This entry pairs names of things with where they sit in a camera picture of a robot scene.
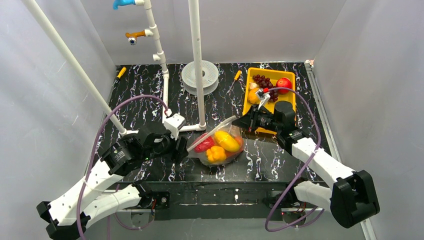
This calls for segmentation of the small orange pumpkin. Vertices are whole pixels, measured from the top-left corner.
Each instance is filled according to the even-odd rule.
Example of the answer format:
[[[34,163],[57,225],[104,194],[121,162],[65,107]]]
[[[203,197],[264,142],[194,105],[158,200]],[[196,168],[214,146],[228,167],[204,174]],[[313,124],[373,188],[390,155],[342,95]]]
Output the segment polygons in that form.
[[[241,136],[235,136],[234,139],[238,143],[240,148],[244,145],[244,140]]]

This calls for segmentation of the red bell pepper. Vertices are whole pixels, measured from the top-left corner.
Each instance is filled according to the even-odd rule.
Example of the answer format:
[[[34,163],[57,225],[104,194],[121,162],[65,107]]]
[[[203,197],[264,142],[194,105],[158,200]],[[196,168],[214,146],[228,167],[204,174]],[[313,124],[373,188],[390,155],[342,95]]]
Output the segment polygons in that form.
[[[204,141],[202,141],[201,143],[199,143],[194,148],[194,152],[195,153],[203,153],[203,152],[207,151],[208,149],[210,149],[213,146],[215,146],[214,139],[211,136],[209,136],[208,138],[206,138]]]

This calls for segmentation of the yellow toy mango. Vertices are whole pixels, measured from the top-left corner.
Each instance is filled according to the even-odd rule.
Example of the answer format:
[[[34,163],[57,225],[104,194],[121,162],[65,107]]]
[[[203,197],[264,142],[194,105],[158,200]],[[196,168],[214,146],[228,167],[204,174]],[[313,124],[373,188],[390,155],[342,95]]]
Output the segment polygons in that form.
[[[235,153],[241,148],[241,144],[230,133],[219,130],[213,135],[214,141],[224,150]]]

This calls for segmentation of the clear zip top bag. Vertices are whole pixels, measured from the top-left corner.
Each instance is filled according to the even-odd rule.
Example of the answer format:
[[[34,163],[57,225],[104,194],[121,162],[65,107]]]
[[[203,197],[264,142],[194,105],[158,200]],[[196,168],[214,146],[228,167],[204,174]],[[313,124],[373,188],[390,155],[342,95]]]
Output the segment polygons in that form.
[[[237,119],[231,116],[189,142],[188,157],[199,159],[208,167],[225,165],[232,162],[244,150],[244,140],[239,127],[233,125]]]

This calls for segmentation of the yellow bell pepper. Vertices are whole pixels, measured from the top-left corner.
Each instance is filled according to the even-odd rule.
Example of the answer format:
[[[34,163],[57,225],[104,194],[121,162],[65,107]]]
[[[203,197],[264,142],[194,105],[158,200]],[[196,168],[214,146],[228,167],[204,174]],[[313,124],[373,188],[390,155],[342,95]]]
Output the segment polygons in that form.
[[[212,146],[206,151],[206,156],[211,164],[222,163],[227,159],[226,150],[221,146]]]

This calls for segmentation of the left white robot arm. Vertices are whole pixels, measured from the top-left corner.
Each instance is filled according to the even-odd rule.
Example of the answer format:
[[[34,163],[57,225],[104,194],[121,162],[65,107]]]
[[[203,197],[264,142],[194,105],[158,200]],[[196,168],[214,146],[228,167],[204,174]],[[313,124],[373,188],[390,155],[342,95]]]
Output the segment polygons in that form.
[[[88,176],[57,199],[37,205],[39,216],[48,223],[48,236],[52,240],[76,240],[97,221],[152,200],[156,194],[143,180],[112,194],[104,192],[144,162],[155,158],[181,161],[188,156],[187,143],[185,136],[174,138],[161,123],[121,137],[103,153]]]

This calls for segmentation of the orange toy fruit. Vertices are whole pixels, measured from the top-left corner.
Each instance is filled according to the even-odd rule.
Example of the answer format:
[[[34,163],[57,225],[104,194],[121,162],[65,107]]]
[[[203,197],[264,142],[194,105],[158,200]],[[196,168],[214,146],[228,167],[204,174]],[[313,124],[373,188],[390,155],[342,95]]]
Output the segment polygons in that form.
[[[259,90],[259,88],[252,88],[249,90],[248,95],[247,95],[247,101],[254,105],[254,104],[259,104],[260,103],[260,98],[257,95],[257,91]]]

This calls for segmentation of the white garlic bulb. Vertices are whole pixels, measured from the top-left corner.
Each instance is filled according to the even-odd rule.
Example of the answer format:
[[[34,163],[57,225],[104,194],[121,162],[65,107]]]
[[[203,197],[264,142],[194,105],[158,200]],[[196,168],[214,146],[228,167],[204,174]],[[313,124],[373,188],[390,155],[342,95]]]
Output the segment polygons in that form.
[[[258,89],[259,85],[256,82],[250,82],[248,85],[249,90]]]

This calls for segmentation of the red toy apple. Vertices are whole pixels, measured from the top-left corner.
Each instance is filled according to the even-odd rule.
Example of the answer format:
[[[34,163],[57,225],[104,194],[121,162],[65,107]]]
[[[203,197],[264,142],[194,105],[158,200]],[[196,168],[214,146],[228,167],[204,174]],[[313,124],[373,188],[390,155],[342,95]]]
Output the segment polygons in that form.
[[[276,82],[276,85],[275,86],[277,88],[284,88],[284,89],[278,89],[277,90],[280,95],[285,95],[285,94],[289,93],[290,92],[289,89],[291,90],[293,88],[292,82],[287,77],[280,78]]]

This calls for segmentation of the yellow plastic bin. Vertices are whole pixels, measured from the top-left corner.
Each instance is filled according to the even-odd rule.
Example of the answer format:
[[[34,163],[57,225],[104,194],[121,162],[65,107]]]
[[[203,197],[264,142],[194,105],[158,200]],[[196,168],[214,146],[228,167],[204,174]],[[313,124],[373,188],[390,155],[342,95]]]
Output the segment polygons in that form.
[[[245,86],[245,96],[244,96],[244,102],[243,102],[243,112],[242,115],[248,112],[248,110],[251,107],[258,107],[259,104],[251,104],[248,102],[248,93],[249,93],[249,83],[254,82],[253,81],[253,75],[264,75],[267,78],[270,78],[270,81],[273,83],[274,86],[276,86],[276,83],[281,78],[288,78],[292,82],[292,90],[295,89],[295,74],[288,71],[278,71],[278,70],[271,70],[271,69],[262,69],[262,68],[256,68],[256,67],[250,67],[247,71],[247,77],[246,79],[246,86]],[[278,100],[279,101],[287,101],[290,102],[293,106],[294,111],[296,110],[296,95],[292,92],[286,93],[286,94],[278,94]],[[263,107],[267,108],[269,111],[274,111],[274,105],[276,102],[267,102]],[[255,133],[263,133],[263,134],[270,134],[275,135],[276,132],[268,131],[263,128],[258,128],[256,131],[253,131]]]

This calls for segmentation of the diagonal white pipe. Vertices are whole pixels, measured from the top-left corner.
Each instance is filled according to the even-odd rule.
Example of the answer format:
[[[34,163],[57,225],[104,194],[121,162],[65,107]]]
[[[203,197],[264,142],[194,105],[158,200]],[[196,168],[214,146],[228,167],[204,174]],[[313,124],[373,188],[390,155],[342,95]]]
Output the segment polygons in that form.
[[[67,63],[71,65],[77,75],[81,78],[83,84],[87,88],[88,92],[95,98],[95,100],[100,104],[100,107],[106,114],[111,114],[110,120],[117,127],[121,135],[127,135],[129,131],[122,125],[118,118],[112,114],[112,109],[109,107],[106,100],[102,97],[98,89],[95,87],[87,73],[84,71],[76,57],[73,55],[69,47],[66,45],[62,37],[59,35],[51,21],[48,19],[44,11],[38,5],[35,0],[24,0],[23,4],[26,6],[28,11],[38,22],[40,27],[43,29],[45,34],[49,37],[52,43],[56,46],[58,51],[65,58]]]

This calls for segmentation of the white pvc pipe frame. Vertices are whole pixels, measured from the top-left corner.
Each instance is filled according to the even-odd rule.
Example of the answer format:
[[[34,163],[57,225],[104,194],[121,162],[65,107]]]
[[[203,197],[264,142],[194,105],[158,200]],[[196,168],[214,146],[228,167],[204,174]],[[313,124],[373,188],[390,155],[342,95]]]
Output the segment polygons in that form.
[[[160,35],[157,29],[157,25],[154,20],[152,12],[152,4],[149,0],[136,0],[136,6],[143,6],[147,20],[149,23],[149,29],[144,31],[152,32],[151,36],[153,37],[156,45],[157,53],[153,55],[153,58],[156,61],[160,61],[162,68],[164,69],[163,74],[163,99],[168,99],[168,83],[169,83],[169,73],[166,67],[166,58],[164,51],[162,50]],[[199,14],[199,2],[197,0],[188,1],[189,9],[189,19],[190,19],[190,31],[191,31],[191,42],[192,42],[192,52],[193,52],[193,64],[195,70],[195,87],[196,87],[196,98],[197,98],[197,108],[199,123],[195,125],[186,125],[183,126],[179,131],[180,132],[190,132],[190,131],[204,131],[206,129],[206,114],[205,114],[205,104],[204,104],[204,87],[203,87],[203,77],[202,77],[202,49],[201,49],[201,28],[200,28],[200,14]]]

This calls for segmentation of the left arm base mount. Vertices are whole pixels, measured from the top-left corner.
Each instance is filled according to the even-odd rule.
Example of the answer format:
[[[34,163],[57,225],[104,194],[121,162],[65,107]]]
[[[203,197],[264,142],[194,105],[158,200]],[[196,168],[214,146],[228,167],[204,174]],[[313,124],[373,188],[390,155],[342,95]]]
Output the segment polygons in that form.
[[[168,191],[153,191],[142,196],[136,205],[140,209],[165,210],[170,207],[170,193]]]

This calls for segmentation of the yellow handled screwdriver left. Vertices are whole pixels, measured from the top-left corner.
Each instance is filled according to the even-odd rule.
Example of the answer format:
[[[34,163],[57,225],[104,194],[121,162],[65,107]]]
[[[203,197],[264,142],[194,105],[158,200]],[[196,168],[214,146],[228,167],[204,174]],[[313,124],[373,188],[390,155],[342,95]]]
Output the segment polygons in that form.
[[[119,82],[123,78],[123,76],[125,75],[126,72],[127,72],[127,67],[126,66],[121,67],[120,70],[118,71],[114,81]]]

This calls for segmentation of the aluminium rail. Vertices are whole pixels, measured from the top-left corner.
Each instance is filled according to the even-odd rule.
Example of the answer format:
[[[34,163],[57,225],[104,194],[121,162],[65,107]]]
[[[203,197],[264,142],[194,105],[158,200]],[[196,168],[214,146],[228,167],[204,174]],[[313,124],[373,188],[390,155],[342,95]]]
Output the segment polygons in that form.
[[[83,233],[99,220],[116,213],[125,208],[134,207],[138,204],[135,200],[107,200],[102,198],[92,202],[83,212],[86,216],[90,216],[85,226],[82,227]]]

